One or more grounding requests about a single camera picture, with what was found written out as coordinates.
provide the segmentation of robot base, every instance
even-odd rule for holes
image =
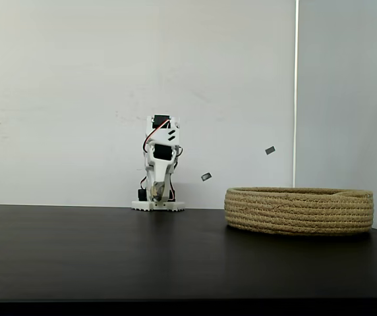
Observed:
[[[184,202],[149,202],[149,201],[133,201],[131,208],[138,211],[184,211]]]

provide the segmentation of dark table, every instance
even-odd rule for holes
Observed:
[[[0,313],[375,308],[377,230],[288,237],[230,228],[222,210],[0,205]]]

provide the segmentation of white backdrop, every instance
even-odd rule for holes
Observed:
[[[0,1],[0,203],[129,206],[154,114],[189,207],[290,186],[294,29],[294,0]]]
[[[300,1],[297,185],[374,191],[377,1]]]

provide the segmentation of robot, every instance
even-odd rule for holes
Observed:
[[[131,208],[138,211],[183,211],[184,202],[175,201],[171,175],[183,153],[179,119],[168,115],[147,118],[146,139],[143,142],[146,176],[140,181],[138,201]]]

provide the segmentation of jute basket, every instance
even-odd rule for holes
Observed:
[[[270,234],[350,235],[373,224],[373,193],[319,188],[232,188],[228,225]]]

